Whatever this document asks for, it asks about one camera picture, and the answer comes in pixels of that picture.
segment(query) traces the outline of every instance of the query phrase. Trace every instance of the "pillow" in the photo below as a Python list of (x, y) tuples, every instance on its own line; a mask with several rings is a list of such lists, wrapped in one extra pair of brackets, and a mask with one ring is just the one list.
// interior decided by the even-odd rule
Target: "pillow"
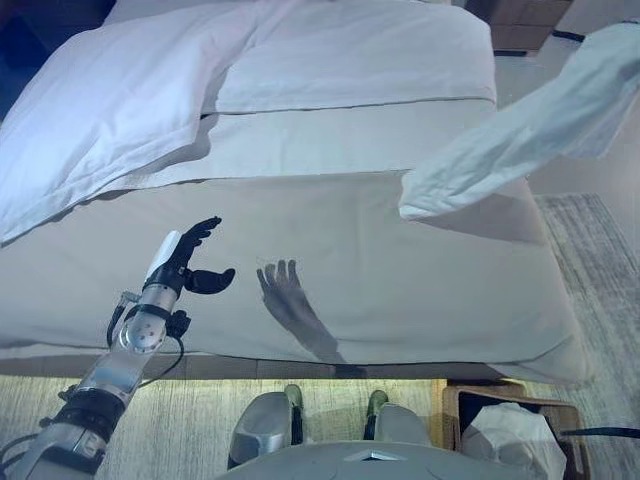
[(247, 5), (116, 23), (54, 52), (0, 129), (0, 241), (192, 143), (208, 79), (256, 30)]

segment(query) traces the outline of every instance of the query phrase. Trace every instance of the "nightstand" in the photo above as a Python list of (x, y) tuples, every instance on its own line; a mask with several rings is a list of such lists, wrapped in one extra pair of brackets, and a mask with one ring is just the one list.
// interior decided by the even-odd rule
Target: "nightstand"
[(468, 0), (465, 9), (491, 27), (497, 54), (537, 52), (572, 0)]

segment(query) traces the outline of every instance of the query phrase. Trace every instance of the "gray rug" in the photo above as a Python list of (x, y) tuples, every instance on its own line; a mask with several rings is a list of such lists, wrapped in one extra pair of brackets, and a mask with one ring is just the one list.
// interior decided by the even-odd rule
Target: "gray rug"
[[(597, 195), (537, 197), (591, 354), (578, 387), (529, 383), (531, 396), (576, 405), (586, 426), (640, 428), (638, 261)], [(593, 478), (638, 478), (640, 440), (587, 437)]]

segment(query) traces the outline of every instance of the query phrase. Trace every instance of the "wooden furniture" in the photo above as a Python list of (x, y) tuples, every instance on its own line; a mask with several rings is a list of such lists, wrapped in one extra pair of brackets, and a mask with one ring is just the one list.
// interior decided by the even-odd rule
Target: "wooden furniture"
[(461, 449), (464, 429), (475, 418), (482, 406), (515, 402), (534, 413), (544, 415), (558, 445), (567, 457), (565, 479), (588, 480), (591, 478), (589, 455), (584, 439), (565, 437), (560, 432), (584, 428), (579, 410), (568, 403), (526, 396), (524, 385), (504, 381), (492, 386), (456, 385), (441, 390), (439, 426), (442, 428), (441, 446), (449, 450)]
[(494, 50), (512, 55), (536, 52), (572, 0), (468, 0), (465, 9), (491, 26)]

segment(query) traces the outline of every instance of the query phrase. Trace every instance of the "robot leg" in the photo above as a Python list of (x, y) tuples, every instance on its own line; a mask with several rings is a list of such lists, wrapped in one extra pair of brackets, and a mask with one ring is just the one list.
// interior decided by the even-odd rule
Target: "robot leg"
[(297, 385), (256, 397), (233, 431), (228, 468), (302, 443), (302, 407)]

